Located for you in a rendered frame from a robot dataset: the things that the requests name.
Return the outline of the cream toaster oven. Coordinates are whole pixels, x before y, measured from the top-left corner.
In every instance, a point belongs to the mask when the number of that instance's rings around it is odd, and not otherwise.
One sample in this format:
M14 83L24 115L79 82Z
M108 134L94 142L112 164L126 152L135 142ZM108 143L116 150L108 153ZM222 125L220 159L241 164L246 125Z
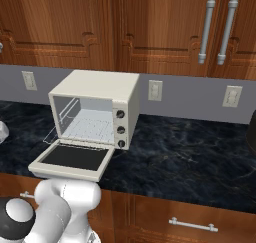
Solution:
M58 112L71 98L95 98L112 101L114 144L116 149L127 150L139 116L139 75L136 73L106 72L95 70L74 70L49 93L49 101L60 138ZM117 118L118 110L123 110L123 118ZM124 134L118 134L117 128L123 126ZM118 141L124 140L125 147L120 148Z

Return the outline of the toaster oven door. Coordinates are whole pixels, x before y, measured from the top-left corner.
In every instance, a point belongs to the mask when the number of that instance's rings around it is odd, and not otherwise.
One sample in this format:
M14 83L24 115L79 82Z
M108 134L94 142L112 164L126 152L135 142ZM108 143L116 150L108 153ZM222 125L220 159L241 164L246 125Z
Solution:
M40 178L70 178L99 182L115 151L111 145L58 139L28 170Z

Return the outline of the black rounded object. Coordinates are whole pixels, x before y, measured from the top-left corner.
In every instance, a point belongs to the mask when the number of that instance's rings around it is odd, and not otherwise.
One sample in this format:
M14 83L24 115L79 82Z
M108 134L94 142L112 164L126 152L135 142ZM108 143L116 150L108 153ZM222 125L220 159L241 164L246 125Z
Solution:
M256 113L252 115L246 134L246 140L249 149L256 155Z

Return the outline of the pale grey rounded object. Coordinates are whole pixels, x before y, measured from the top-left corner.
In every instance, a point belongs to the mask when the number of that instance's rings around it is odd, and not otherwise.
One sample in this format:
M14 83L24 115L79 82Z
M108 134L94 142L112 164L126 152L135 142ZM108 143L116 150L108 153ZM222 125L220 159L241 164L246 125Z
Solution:
M0 144L5 141L5 139L9 136L9 129L7 125L0 121Z

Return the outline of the white wall outlet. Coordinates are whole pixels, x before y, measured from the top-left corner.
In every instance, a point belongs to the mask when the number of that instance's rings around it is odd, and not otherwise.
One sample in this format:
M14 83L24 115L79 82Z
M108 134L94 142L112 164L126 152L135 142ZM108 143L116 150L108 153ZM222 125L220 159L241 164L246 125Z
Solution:
M148 99L150 101L161 101L162 89L163 89L162 81L150 80L149 89L148 89Z
M239 103L243 87L242 86L230 86L226 87L226 92L223 99L223 107L236 108Z
M27 90L31 91L36 91L37 90L37 85L36 81L34 78L34 73L33 72L28 72L28 71L23 71L22 72L25 87Z

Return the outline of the wooden wall cupboard door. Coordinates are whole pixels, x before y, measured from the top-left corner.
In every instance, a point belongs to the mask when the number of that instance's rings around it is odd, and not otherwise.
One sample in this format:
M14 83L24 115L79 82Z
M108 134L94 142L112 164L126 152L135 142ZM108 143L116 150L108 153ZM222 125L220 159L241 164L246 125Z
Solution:
M112 0L116 69L206 75L198 62L208 0Z
M110 0L0 0L0 65L114 68Z
M226 58L223 65L217 64L228 15L228 3L229 0L220 1L213 57L208 76L256 80L256 0L238 0L228 40Z

